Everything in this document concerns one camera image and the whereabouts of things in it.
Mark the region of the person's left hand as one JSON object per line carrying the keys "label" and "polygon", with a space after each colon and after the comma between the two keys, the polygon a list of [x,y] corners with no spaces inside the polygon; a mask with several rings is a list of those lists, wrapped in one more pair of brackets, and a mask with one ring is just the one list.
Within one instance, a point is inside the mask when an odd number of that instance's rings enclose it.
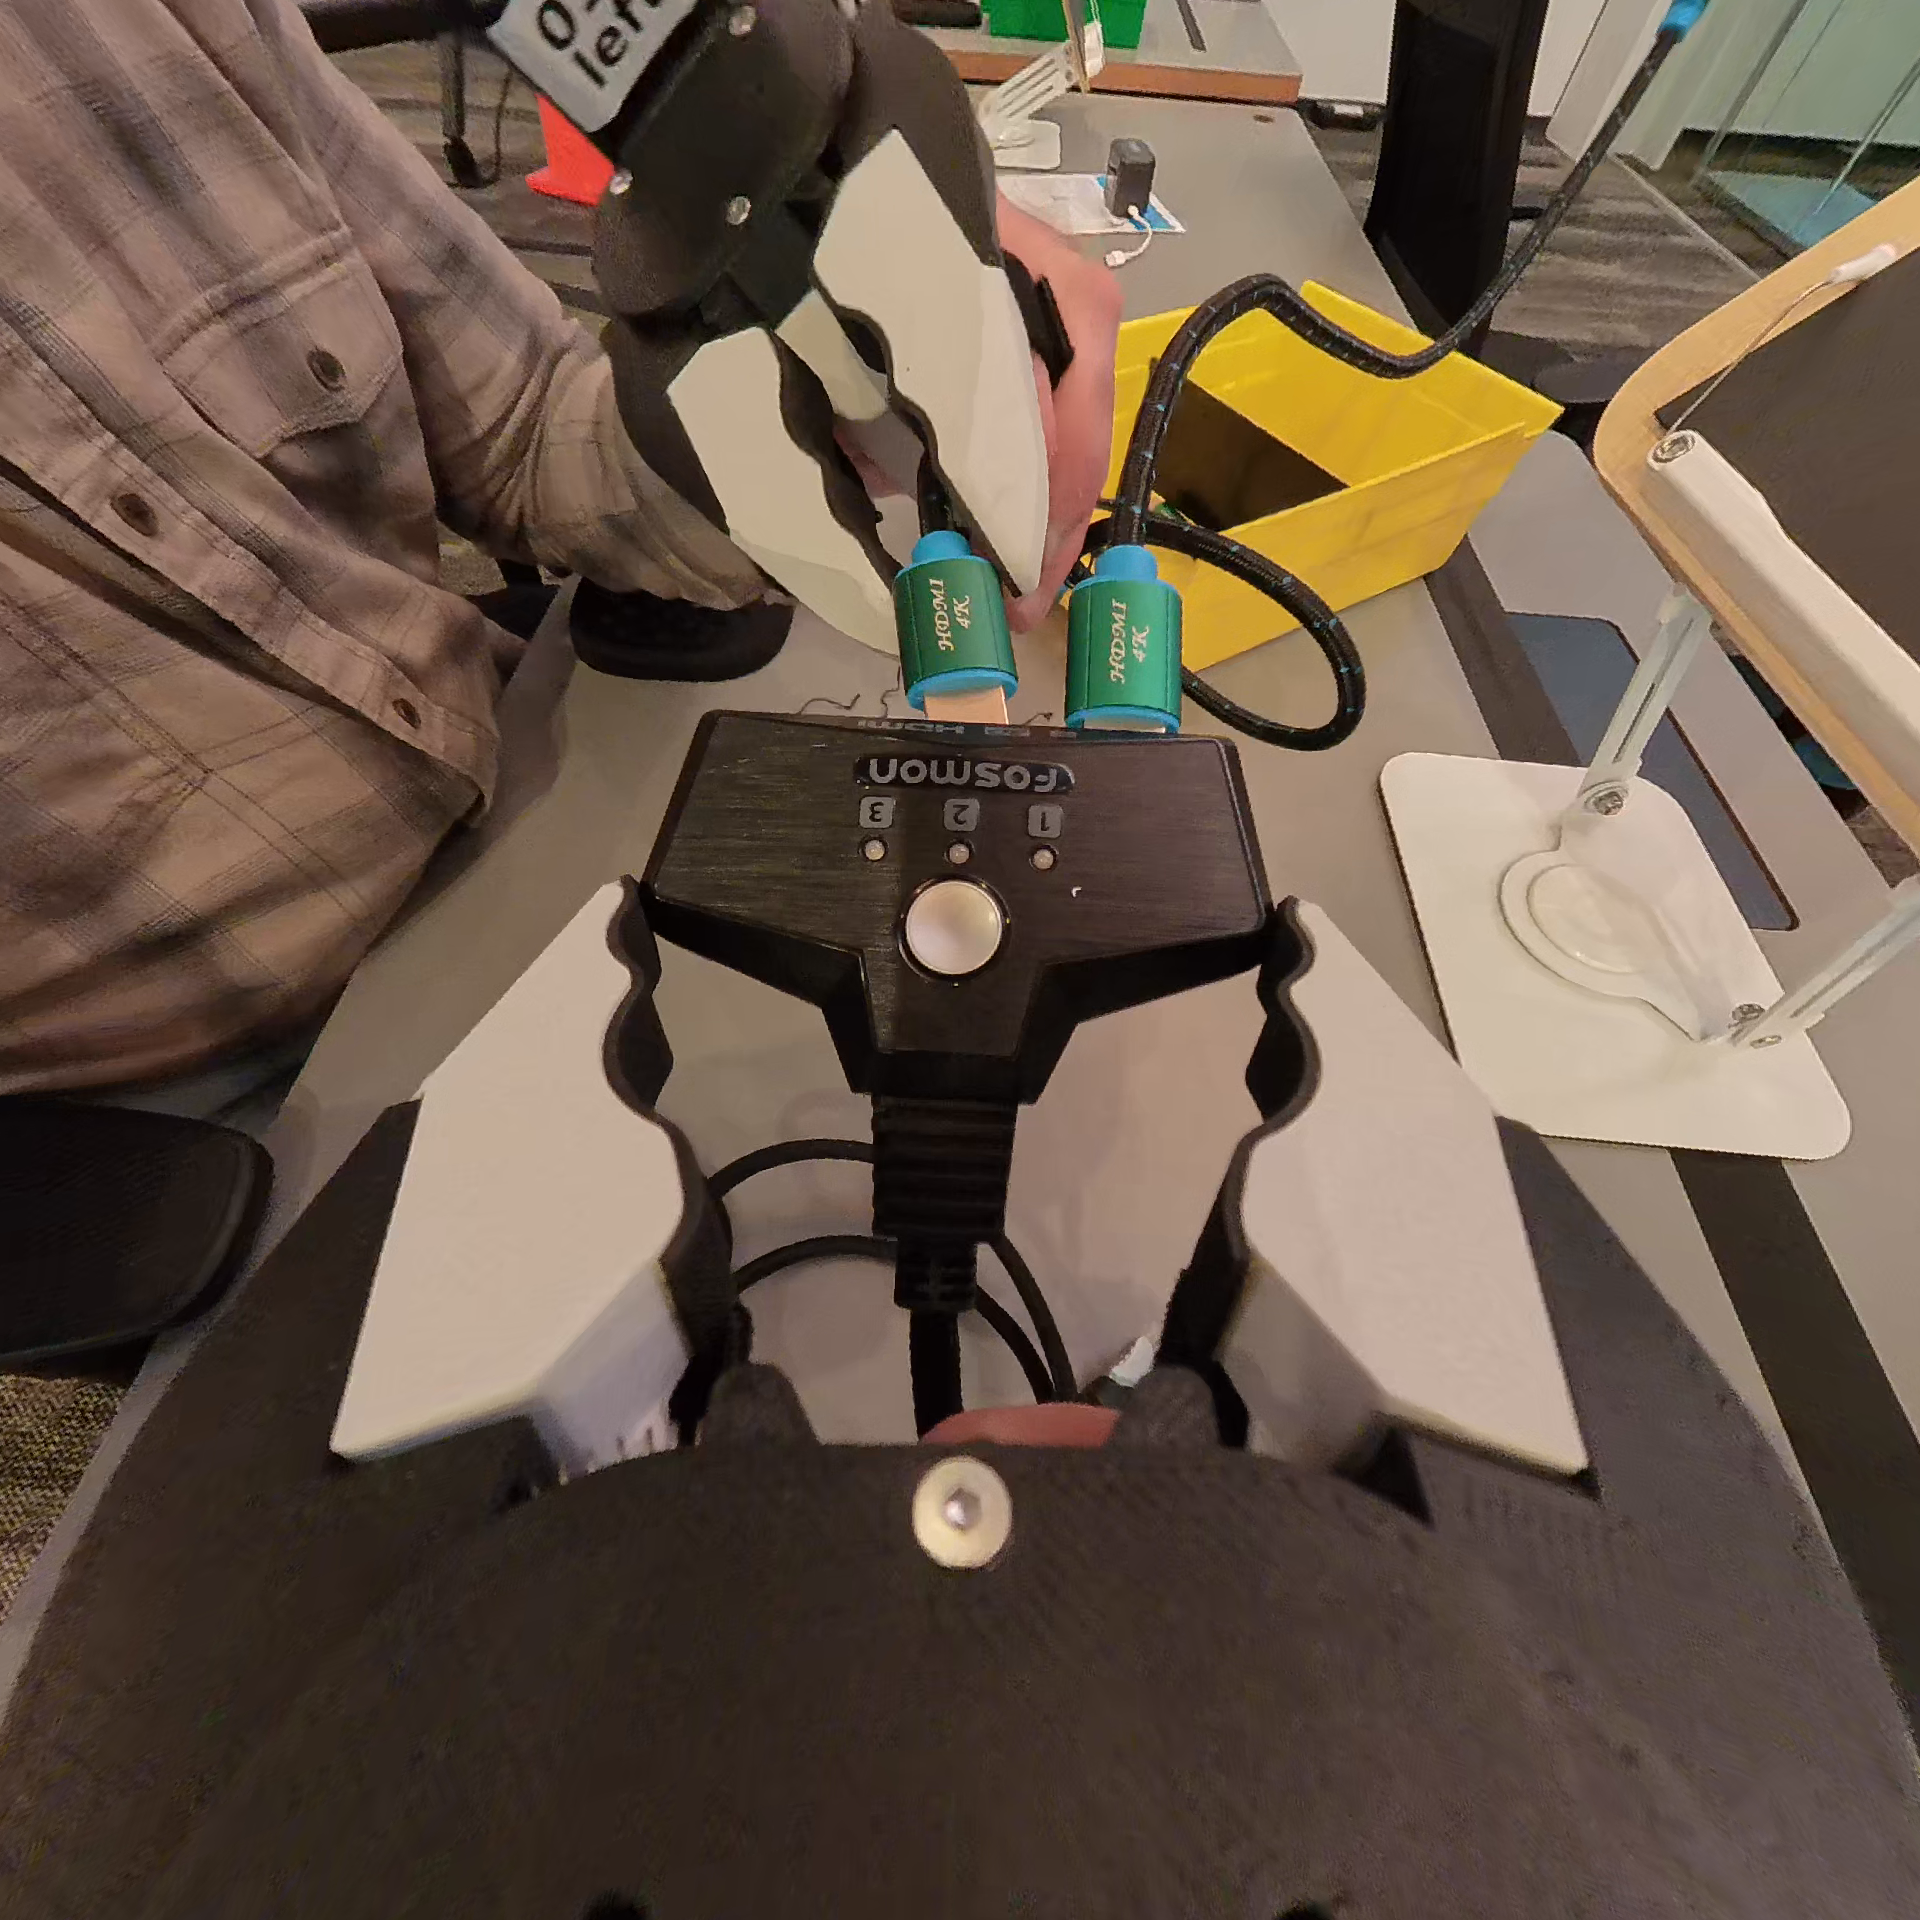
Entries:
{"label": "person's left hand", "polygon": [[1001,249],[1048,280],[1062,307],[1072,361],[1059,384],[1035,362],[1048,445],[1048,545],[1041,587],[1008,606],[1015,632],[1031,632],[1055,609],[1065,575],[1085,551],[1114,458],[1115,349],[1121,282],[1008,198],[998,203]]}

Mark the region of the green plastic bin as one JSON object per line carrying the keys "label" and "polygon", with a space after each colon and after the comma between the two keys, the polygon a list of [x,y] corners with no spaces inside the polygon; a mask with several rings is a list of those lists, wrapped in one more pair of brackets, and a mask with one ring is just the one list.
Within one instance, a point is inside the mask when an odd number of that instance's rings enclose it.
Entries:
{"label": "green plastic bin", "polygon": [[1110,53],[1138,48],[1145,2],[979,2],[991,34],[1019,40],[1064,40],[1071,14],[1080,14],[1088,34],[1097,25]]}

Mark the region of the yellow plastic bin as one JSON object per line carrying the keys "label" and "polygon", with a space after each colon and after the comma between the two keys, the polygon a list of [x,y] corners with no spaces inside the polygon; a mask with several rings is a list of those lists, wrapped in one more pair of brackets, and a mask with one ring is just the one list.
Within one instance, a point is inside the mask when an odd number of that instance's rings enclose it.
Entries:
{"label": "yellow plastic bin", "polygon": [[1562,414],[1469,353],[1379,376],[1256,310],[1197,357],[1147,497],[1349,608],[1443,566]]}

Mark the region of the black board with wooden edge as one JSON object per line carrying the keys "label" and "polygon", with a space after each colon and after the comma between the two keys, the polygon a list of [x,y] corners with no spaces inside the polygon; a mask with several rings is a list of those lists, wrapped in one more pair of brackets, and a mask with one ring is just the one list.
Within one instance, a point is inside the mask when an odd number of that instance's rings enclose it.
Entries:
{"label": "black board with wooden edge", "polygon": [[[1602,483],[1765,683],[1738,613],[1649,504],[1643,461],[1665,433],[1693,426],[1705,437],[1917,657],[1917,232],[1918,182],[1906,182],[1685,328],[1601,418],[1594,454]],[[1917,792],[1838,765],[1918,849]]]}

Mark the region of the black textured pad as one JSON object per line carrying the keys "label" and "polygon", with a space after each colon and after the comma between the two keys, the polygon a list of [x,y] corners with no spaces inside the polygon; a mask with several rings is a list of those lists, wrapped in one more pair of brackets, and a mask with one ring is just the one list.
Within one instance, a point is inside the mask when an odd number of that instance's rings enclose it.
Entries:
{"label": "black textured pad", "polygon": [[582,664],[621,681],[727,683],[776,659],[795,609],[789,602],[704,608],[653,591],[576,582],[567,613]]}

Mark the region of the person's torso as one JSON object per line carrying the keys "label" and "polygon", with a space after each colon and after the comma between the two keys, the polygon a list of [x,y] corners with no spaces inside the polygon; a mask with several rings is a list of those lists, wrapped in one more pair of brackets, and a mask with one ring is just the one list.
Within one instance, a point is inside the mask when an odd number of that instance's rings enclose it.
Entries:
{"label": "person's torso", "polygon": [[496,786],[601,375],[298,3],[6,3],[6,1091],[306,1026]]}

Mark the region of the person's left forearm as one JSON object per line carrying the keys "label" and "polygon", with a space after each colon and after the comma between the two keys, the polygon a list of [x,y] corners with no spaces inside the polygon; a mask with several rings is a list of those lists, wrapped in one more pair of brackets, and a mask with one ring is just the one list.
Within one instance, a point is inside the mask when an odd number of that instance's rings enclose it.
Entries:
{"label": "person's left forearm", "polygon": [[617,591],[741,609],[773,590],[637,450],[608,349],[435,177],[408,195],[418,266],[401,325],[450,520],[499,558]]}

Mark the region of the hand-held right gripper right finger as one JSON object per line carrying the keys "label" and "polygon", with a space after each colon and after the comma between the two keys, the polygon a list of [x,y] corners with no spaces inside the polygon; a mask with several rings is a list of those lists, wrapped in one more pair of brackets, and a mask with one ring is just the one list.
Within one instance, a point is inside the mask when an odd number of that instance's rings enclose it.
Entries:
{"label": "hand-held right gripper right finger", "polygon": [[1226,1381],[1267,1450],[1357,1467],[1414,1431],[1574,1478],[1591,1464],[1499,1121],[1314,902],[1257,975],[1239,1141],[1157,1360]]}

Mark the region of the black hdmi switch box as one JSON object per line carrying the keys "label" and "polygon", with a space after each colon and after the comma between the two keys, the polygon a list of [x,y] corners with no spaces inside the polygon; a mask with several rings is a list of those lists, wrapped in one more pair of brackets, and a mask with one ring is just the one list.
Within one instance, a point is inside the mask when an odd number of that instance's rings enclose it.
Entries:
{"label": "black hdmi switch box", "polygon": [[974,1305],[1074,1031],[1257,967],[1277,911],[1223,737],[763,710],[696,728],[641,898],[824,1009],[922,1314]]}

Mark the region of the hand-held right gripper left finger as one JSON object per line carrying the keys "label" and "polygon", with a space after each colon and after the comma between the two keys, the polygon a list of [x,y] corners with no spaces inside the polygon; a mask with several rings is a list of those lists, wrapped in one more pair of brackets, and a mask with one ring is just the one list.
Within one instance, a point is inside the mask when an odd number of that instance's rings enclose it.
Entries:
{"label": "hand-held right gripper left finger", "polygon": [[560,1467],[680,1441],[731,1239],[683,1131],[641,886],[601,886],[422,1088],[329,1447],[523,1419]]}

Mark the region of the small orange cone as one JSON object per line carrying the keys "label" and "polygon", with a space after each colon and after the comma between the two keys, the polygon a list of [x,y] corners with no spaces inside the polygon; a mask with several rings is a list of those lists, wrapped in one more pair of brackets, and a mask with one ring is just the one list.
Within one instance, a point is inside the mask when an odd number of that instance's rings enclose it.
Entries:
{"label": "small orange cone", "polygon": [[526,184],[552,201],[593,208],[606,195],[616,165],[546,95],[536,95],[536,106],[544,159]]}

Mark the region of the white board holder bar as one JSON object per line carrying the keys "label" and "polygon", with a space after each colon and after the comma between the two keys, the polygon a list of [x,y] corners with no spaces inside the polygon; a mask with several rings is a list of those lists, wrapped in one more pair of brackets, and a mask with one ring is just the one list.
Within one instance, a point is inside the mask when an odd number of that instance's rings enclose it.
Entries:
{"label": "white board holder bar", "polygon": [[1646,501],[1738,613],[1755,663],[1827,753],[1917,792],[1918,663],[1693,426],[1643,461]]}

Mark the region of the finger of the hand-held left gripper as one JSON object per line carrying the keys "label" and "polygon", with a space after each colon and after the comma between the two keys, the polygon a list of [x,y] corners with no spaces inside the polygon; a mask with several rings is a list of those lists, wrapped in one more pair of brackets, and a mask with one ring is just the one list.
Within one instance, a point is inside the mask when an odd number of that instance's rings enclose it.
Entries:
{"label": "finger of the hand-held left gripper", "polygon": [[949,501],[1015,591],[1041,587],[1050,456],[1035,353],[998,250],[982,256],[905,133],[839,182],[811,250],[832,310],[880,344]]}
{"label": "finger of the hand-held left gripper", "polygon": [[768,326],[699,343],[666,401],[727,536],[779,587],[888,587],[896,562],[822,378]]}

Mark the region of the black office chair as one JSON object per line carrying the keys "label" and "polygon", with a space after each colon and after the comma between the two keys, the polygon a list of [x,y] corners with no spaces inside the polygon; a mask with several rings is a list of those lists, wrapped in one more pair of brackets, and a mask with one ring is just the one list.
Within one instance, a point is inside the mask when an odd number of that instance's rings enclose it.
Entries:
{"label": "black office chair", "polygon": [[1414,325],[1459,321],[1504,262],[1549,2],[1398,2],[1362,232]]}

